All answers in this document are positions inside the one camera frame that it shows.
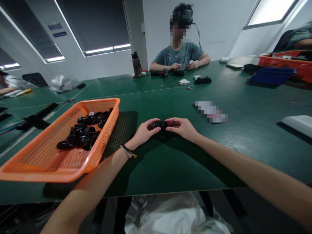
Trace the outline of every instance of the orange plastic basket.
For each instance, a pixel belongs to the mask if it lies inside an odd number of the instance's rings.
[[[28,182],[72,182],[97,167],[119,115],[119,98],[81,101],[72,106],[43,132],[29,142],[0,168],[0,180]],[[90,111],[111,112],[90,151],[82,147],[59,150],[56,145],[65,140],[77,119]]]
[[[282,57],[284,55],[297,57],[300,52],[307,50],[293,50],[281,53],[274,53],[274,56]],[[284,58],[273,58],[269,57],[270,55],[259,56],[260,61],[259,66],[262,67],[282,67],[282,68],[296,68],[297,74],[296,78],[302,81],[312,83],[312,62],[310,61],[301,61],[301,60],[290,60]]]

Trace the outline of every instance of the blue sign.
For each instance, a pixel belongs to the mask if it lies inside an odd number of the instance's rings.
[[[66,32],[58,32],[58,33],[55,33],[55,34],[53,34],[53,36],[54,37],[60,37],[60,36],[66,36],[67,35],[67,33]]]
[[[50,31],[54,31],[54,30],[59,30],[59,29],[62,29],[62,25],[61,23],[57,23],[57,24],[51,24],[51,25],[48,25]]]

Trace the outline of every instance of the black wristband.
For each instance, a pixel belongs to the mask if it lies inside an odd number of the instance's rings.
[[[126,151],[129,151],[129,152],[133,153],[134,150],[128,149],[124,144],[123,144],[122,146],[123,146],[123,148],[124,148]]]

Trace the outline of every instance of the hand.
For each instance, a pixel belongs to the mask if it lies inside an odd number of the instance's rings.
[[[130,150],[135,150],[137,147],[147,142],[152,135],[158,133],[161,128],[154,128],[150,125],[155,121],[160,121],[160,119],[150,119],[144,123],[141,123],[134,137],[128,141],[125,146]]]
[[[200,135],[188,119],[170,118],[166,121],[169,125],[166,128],[167,131],[175,132],[190,142],[193,142]]]
[[[178,63],[174,63],[174,64],[172,64],[171,66],[168,67],[169,71],[171,71],[171,70],[178,70],[178,69],[181,69],[181,66]]]
[[[188,69],[189,70],[195,70],[198,67],[199,67],[199,65],[198,65],[198,61],[197,61],[197,62],[190,63]]]

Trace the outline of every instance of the bracelet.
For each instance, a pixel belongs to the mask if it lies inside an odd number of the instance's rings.
[[[136,158],[136,155],[134,153],[129,153],[122,145],[120,145],[120,148],[122,148],[126,152],[129,158],[132,158],[132,157]]]
[[[124,148],[126,151],[130,152],[130,153],[133,153],[133,152],[134,152],[134,150],[128,149],[124,144],[123,144],[123,148]]]

